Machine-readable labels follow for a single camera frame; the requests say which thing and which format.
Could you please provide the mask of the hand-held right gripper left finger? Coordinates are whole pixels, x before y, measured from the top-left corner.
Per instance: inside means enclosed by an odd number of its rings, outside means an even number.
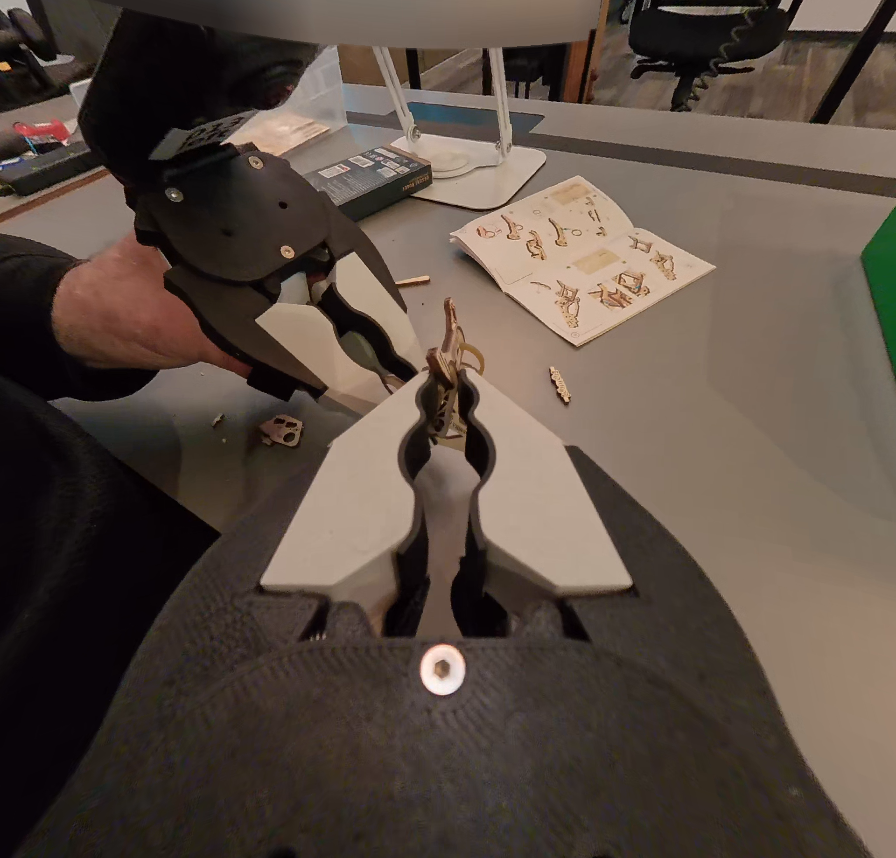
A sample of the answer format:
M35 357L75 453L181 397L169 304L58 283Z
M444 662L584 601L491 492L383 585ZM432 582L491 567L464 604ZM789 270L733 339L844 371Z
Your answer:
M375 631L416 632L427 598L428 535L415 480L430 460L425 371L330 445L260 579L359 605Z

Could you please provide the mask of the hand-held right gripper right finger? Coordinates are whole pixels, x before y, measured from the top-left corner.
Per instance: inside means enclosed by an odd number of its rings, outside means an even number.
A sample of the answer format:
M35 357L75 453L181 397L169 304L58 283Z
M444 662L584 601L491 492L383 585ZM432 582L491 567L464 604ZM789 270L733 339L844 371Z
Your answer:
M461 634L506 635L532 604L628 591L566 444L475 371L459 374L458 407L478 476L458 569Z

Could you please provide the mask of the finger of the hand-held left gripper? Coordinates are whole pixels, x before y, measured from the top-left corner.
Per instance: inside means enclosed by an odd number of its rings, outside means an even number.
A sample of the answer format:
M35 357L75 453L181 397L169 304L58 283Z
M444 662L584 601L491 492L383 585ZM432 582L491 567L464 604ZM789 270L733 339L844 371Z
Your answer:
M330 297L332 283L322 297ZM414 377L396 377L377 361L369 343L355 332L339 334L320 304L275 304L261 327L322 382L325 397L353 412L369 412Z
M378 363L396 377L415 377L424 351L406 309L356 253L332 267L332 319L369 343Z

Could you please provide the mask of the wooden model lever assembly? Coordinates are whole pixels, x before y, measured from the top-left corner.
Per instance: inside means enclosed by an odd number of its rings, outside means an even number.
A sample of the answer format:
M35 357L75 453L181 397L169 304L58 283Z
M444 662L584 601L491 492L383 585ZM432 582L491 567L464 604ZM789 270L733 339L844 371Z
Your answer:
M466 341L451 297L443 303L444 336L440 347L427 351L427 369L437 384L438 404L430 417L428 438L435 444L464 439L467 427L458 409L461 371L485 372L485 357Z

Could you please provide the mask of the person's left forearm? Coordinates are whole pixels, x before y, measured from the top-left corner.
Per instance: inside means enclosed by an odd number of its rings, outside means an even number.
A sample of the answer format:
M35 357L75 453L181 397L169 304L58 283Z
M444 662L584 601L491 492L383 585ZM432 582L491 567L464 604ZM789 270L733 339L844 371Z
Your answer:
M1 395L15 391L51 401L106 401L137 393L155 371L96 370L76 361L56 342L53 300L76 260L21 237L1 236Z

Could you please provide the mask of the person's left hand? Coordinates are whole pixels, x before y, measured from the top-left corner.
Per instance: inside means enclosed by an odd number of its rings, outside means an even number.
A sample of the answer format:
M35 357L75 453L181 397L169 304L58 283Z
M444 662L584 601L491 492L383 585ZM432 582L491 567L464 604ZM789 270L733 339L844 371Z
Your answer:
M207 363L247 378L251 368L203 334L165 288L161 253L128 235L78 263L60 281L51 323L68 355L97 369L162 371Z

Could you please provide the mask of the dark cardboard kit box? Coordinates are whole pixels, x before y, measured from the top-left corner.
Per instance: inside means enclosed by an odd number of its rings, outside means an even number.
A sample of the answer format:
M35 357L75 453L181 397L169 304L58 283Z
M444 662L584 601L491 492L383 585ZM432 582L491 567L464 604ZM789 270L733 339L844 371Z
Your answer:
M303 176L356 222L425 190L433 182L428 161L385 146L367 149Z

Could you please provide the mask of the clear plastic storage box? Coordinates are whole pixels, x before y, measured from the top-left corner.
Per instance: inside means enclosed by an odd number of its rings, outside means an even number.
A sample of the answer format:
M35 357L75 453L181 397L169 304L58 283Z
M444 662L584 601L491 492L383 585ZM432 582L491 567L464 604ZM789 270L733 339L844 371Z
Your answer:
M322 50L280 110L326 125L331 132L348 124L337 46Z

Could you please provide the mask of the open instruction booklet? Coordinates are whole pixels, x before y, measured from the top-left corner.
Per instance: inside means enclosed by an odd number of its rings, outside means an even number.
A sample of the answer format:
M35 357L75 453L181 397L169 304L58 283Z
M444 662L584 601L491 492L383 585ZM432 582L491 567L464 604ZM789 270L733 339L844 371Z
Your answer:
M472 220L450 239L575 348L715 270L633 225L581 176Z

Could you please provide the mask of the black office chair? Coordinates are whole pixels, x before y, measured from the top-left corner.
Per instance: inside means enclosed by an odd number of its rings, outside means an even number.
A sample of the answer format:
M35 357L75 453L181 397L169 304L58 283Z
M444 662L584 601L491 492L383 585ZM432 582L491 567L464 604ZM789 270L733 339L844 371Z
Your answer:
M789 29L782 0L633 0L629 47L631 77L647 72L677 78L670 110L690 112L711 82L752 71Z

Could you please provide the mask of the wooden post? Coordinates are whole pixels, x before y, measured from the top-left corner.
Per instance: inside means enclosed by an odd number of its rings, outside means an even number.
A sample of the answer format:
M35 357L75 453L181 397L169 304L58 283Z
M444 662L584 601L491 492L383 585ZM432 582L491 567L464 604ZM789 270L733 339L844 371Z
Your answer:
M597 27L586 41L570 44L566 62L565 102L588 105L594 99L606 35L610 0L601 0Z

